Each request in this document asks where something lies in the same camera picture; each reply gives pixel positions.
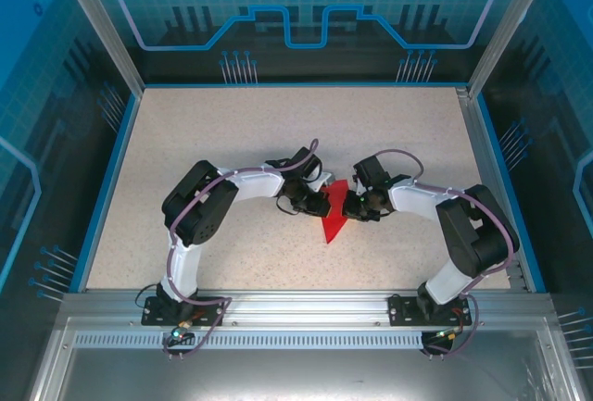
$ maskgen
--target red triangular object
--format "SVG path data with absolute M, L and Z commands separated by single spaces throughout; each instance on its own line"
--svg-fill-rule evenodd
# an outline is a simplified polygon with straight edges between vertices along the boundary
M 331 209 L 327 218 L 322 219 L 323 230 L 325 231 L 325 242 L 328 244 L 342 230 L 347 219 L 342 216 L 342 205 L 346 200 L 348 191 L 348 181 L 335 181 L 330 186 L 322 188 L 322 191 L 328 194 L 328 201 Z

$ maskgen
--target robotic arm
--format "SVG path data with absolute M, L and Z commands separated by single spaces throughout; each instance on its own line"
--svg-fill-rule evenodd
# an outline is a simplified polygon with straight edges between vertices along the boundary
M 448 248 L 443 268 L 418 288 L 417 304 L 430 320 L 447 303 L 457 298 L 476 277 L 504 261 L 508 248 L 500 230 L 479 208 L 437 187 L 421 185 L 410 176 L 391 178 L 376 156 L 354 166 L 356 191 L 348 191 L 343 215 L 360 221 L 379 221 L 394 211 L 410 212 L 439 222 Z M 502 223 L 512 240 L 519 238 L 492 193 L 475 185 L 465 193 L 486 206 Z
M 169 308 L 170 319 L 176 323 L 187 320 L 196 309 L 182 301 L 172 291 L 170 283 L 184 297 L 196 298 L 196 276 L 202 248 L 216 234 L 232 204 L 256 197 L 285 196 L 296 212 L 318 217 L 328 215 L 330 205 L 320 189 L 331 183 L 334 176 L 322 170 L 322 163 L 316 156 L 311 156 L 295 169 L 274 171 L 295 165 L 309 153 L 308 148 L 303 147 L 290 159 L 269 160 L 261 165 L 261 171 L 234 175 L 218 183 L 206 199 L 202 199 L 183 217 L 175 230 L 177 241 L 171 262 L 172 280 L 165 275 L 157 287 L 158 298 Z M 167 228 L 170 229 L 196 193 L 228 171 L 216 168 L 206 160 L 197 162 L 163 202 Z
M 308 148 L 303 147 L 290 159 L 269 160 L 261 165 L 261 171 L 242 173 L 221 181 L 210 190 L 206 199 L 181 219 L 175 230 L 177 240 L 171 258 L 170 278 L 165 275 L 157 288 L 158 300 L 169 313 L 169 320 L 174 323 L 188 320 L 195 312 L 196 307 L 173 292 L 170 283 L 183 297 L 197 298 L 196 276 L 202 248 L 221 226 L 231 204 L 255 197 L 285 196 L 297 212 L 322 218 L 329 214 L 327 195 L 320 190 L 334 177 L 322 170 L 322 163 L 316 156 L 311 156 L 295 169 L 274 170 L 295 165 L 309 154 Z M 417 183 L 410 176 L 392 178 L 376 156 L 365 158 L 354 166 L 354 170 L 356 190 L 347 192 L 342 207 L 346 218 L 379 221 L 399 211 L 412 212 L 441 225 L 449 259 L 435 276 L 420 285 L 416 298 L 426 321 L 436 320 L 439 313 L 448 309 L 448 303 L 454 301 L 476 277 L 507 257 L 509 252 L 501 231 L 484 212 L 466 200 L 448 190 Z M 196 193 L 228 171 L 216 168 L 206 160 L 196 163 L 163 202 L 167 228 L 170 229 Z M 518 236 L 490 191 L 484 185 L 475 185 L 465 193 L 494 214 L 509 234 L 513 250 L 517 251 Z

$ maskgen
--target beige tabletop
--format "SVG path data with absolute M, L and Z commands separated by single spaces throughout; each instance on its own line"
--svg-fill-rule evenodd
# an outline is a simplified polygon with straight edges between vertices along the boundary
M 297 87 L 148 89 L 140 104 L 88 288 L 140 288 L 165 270 L 163 199 L 201 159 L 217 167 L 291 157 L 320 139 L 317 155 L 337 179 L 352 165 L 397 147 L 424 163 L 423 181 L 480 182 L 453 88 Z M 413 161 L 383 155 L 395 176 Z M 322 221 L 280 212 L 273 199 L 233 205 L 207 243 L 203 289 L 415 289 L 448 259 L 440 227 L 413 214 L 354 220 L 326 244 Z M 509 288 L 505 273 L 481 284 Z

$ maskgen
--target black mounting plate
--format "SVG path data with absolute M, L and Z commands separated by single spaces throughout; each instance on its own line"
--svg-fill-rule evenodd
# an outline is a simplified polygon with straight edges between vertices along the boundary
M 400 296 L 394 294 L 387 298 L 387 313 L 389 325 L 392 327 L 456 327 L 460 320 L 451 310 L 459 308 L 463 312 L 463 326 L 472 325 L 472 315 L 469 311 L 467 299 L 455 298 L 442 306 L 430 320 L 426 320 L 418 307 L 416 296 Z
M 213 299 L 220 299 L 219 297 L 197 297 L 196 301 L 207 302 Z M 211 327 L 216 318 L 219 316 L 218 309 L 222 309 L 222 304 L 214 306 L 195 306 L 193 315 L 203 313 L 198 318 L 195 318 L 193 324 L 195 327 Z M 176 326 L 179 323 L 170 313 L 170 307 L 157 296 L 150 296 L 145 300 L 145 308 L 142 314 L 142 325 L 157 325 L 157 326 Z

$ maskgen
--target glass panel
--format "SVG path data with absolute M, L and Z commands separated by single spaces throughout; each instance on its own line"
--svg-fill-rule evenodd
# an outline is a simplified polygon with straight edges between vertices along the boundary
M 0 397 L 25 399 L 130 91 L 76 0 L 0 17 Z
M 103 2 L 147 82 L 246 83 L 467 81 L 510 0 Z
M 484 93 L 560 314 L 593 311 L 592 10 L 591 0 L 535 0 Z M 575 356 L 591 355 L 580 344 Z

